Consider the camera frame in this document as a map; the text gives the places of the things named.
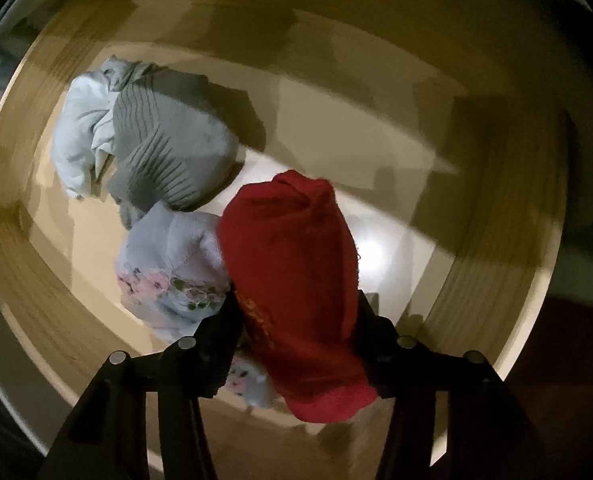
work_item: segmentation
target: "gray garment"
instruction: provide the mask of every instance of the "gray garment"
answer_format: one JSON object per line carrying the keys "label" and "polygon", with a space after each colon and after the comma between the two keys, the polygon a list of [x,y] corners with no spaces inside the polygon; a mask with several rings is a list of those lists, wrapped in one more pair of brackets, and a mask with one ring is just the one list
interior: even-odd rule
{"label": "gray garment", "polygon": [[238,139],[208,102],[208,78],[153,69],[114,107],[116,173],[107,184],[131,228],[156,202],[187,210],[223,183]]}

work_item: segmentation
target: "ribbed fabric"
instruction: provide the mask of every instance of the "ribbed fabric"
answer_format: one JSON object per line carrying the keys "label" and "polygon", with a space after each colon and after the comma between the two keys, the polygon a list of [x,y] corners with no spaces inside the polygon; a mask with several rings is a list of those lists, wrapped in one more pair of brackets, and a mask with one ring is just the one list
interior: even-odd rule
{"label": "ribbed fabric", "polygon": [[205,76],[162,68],[116,99],[118,167],[107,187],[126,228],[159,201],[191,208],[227,177],[238,139],[207,95]]}

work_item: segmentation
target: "wooden bin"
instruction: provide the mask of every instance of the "wooden bin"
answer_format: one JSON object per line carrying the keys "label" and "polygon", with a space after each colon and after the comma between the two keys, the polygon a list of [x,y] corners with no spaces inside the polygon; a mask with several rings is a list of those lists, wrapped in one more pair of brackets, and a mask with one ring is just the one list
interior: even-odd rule
{"label": "wooden bin", "polygon": [[[49,160],[68,83],[116,54],[209,76],[244,147],[203,209],[288,167],[329,179],[379,312],[505,376],[554,265],[565,143],[554,101],[490,52],[436,0],[67,0],[0,104],[5,319],[70,403],[110,352],[162,346],[120,306],[112,199],[68,199]],[[391,407],[323,425],[227,392],[202,404],[222,479],[373,478]],[[440,405],[435,458],[445,424]],[[148,432],[160,467],[156,415]]]}

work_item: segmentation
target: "red cloth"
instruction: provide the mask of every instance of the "red cloth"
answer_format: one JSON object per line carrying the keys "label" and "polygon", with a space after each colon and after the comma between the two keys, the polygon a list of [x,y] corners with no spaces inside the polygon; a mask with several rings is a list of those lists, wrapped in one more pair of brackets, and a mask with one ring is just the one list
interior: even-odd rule
{"label": "red cloth", "polygon": [[254,354],[292,412],[337,422],[372,402],[350,343],[357,250],[331,184],[291,170],[243,186],[218,238]]}

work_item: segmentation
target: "clothing item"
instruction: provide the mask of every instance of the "clothing item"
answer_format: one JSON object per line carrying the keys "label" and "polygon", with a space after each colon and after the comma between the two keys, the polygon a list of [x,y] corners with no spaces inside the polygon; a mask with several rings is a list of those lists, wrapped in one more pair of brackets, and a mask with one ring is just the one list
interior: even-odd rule
{"label": "clothing item", "polygon": [[234,354],[225,387],[253,408],[269,408],[277,396],[267,371],[240,350]]}
{"label": "clothing item", "polygon": [[218,238],[254,355],[294,415],[339,422],[372,402],[350,342],[357,250],[331,184],[292,170],[243,186]]}
{"label": "clothing item", "polygon": [[208,101],[208,78],[169,68],[126,85],[114,127],[118,165],[107,188],[128,229],[158,201],[196,205],[225,180],[238,148]]}
{"label": "clothing item", "polygon": [[110,56],[94,72],[72,81],[52,133],[52,162],[73,198],[89,196],[92,178],[99,178],[108,154],[114,153],[113,109],[125,85],[139,79],[151,63]]}
{"label": "clothing item", "polygon": [[230,290],[216,239],[219,217],[159,202],[128,234],[115,263],[123,305],[167,342],[194,335]]}

